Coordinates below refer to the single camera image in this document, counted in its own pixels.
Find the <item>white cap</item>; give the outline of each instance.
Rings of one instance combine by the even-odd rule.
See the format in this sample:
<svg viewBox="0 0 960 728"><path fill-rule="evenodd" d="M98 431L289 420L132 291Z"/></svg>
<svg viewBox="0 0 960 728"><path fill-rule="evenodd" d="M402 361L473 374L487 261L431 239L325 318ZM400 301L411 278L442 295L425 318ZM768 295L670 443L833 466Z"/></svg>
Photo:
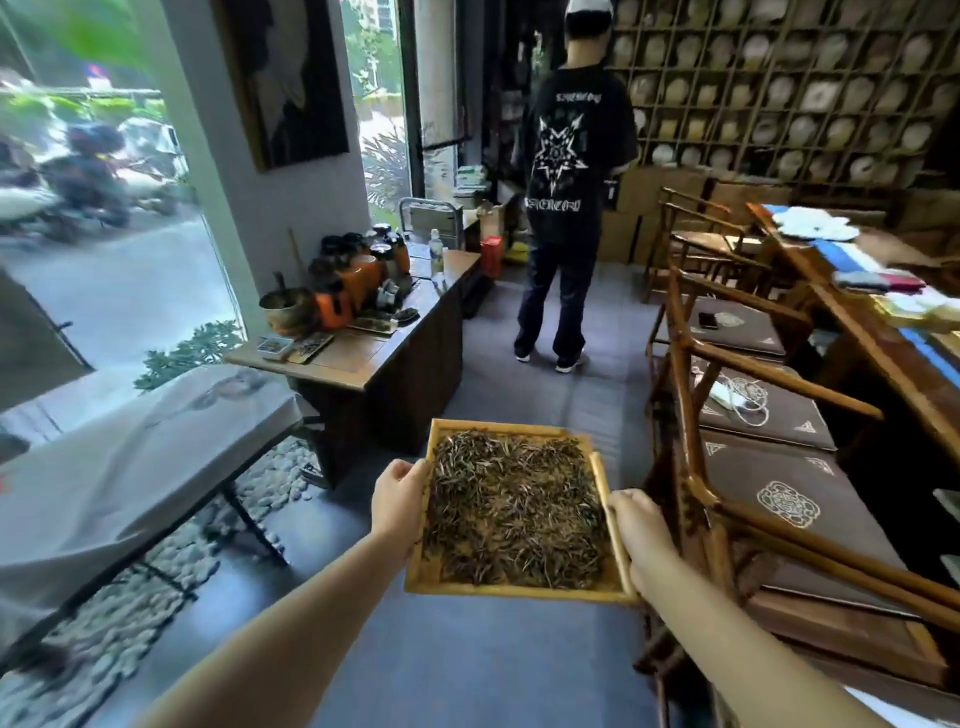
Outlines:
<svg viewBox="0 0 960 728"><path fill-rule="evenodd" d="M566 5L566 14L572 12L608 12L613 15L613 4L610 0L570 0Z"/></svg>

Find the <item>water bottle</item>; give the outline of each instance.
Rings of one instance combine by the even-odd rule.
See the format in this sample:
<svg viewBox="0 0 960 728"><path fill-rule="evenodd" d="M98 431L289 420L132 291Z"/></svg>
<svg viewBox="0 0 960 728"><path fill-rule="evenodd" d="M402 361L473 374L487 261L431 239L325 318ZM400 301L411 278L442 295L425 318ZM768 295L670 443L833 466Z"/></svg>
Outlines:
<svg viewBox="0 0 960 728"><path fill-rule="evenodd" d="M444 242L440 239L440 231L434 228L430 231L430 276L437 276L444 271Z"/></svg>

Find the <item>black t-shirt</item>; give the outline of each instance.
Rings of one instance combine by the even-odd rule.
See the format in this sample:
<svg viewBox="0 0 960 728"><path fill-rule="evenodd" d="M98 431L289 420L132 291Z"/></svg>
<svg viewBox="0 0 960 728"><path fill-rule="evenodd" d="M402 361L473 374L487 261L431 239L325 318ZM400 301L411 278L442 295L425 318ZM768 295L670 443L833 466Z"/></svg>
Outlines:
<svg viewBox="0 0 960 728"><path fill-rule="evenodd" d="M518 151L527 217L537 239L595 244L604 180L636 158L626 88L598 65L554 71L524 115Z"/></svg>

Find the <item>gray carpet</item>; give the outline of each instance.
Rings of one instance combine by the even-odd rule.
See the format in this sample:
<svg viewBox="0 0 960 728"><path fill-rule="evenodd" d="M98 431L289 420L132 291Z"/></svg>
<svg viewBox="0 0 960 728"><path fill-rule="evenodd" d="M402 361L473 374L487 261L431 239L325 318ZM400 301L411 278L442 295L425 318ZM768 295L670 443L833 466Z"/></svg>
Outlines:
<svg viewBox="0 0 960 728"><path fill-rule="evenodd" d="M447 417L563 425L591 436L612 487L638 485L650 463L643 344L656 309L637 303L635 273L599 266L584 333L590 362L553 371L557 284L538 352L513 358L522 272L508 269L465 325L465 371ZM231 631L322 569L366 532L373 480L391 454L372 452L337 492L295 503L268 520L292 572L230 558L178 617L140 672L91 725L126 726ZM631 661L636 613L619 607L408 595L402 575L338 672L316 726L536 728L654 726L654 696Z"/></svg>

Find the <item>hand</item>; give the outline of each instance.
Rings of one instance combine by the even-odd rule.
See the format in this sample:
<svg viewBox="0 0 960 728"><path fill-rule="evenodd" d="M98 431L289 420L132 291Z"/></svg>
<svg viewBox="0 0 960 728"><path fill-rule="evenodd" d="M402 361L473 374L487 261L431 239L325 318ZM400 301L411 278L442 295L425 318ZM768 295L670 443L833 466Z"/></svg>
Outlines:
<svg viewBox="0 0 960 728"><path fill-rule="evenodd" d="M643 491L614 491L610 494L610 507L630 554L630 580L643 594L643 567L664 557L677 556L670 529L656 503Z"/></svg>
<svg viewBox="0 0 960 728"><path fill-rule="evenodd" d="M395 460L376 479L373 489L371 533L397 539L404 552L420 537L423 488L430 475L430 463Z"/></svg>

